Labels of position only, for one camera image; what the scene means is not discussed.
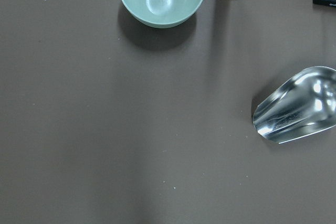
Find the steel metal scoop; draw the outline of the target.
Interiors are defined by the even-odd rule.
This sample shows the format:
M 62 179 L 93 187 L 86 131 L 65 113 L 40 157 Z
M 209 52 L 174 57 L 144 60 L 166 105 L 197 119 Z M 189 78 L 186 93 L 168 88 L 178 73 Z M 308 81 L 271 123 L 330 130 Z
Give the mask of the steel metal scoop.
M 301 70 L 257 105 L 253 126 L 263 138 L 287 143 L 335 126 L 335 70 Z

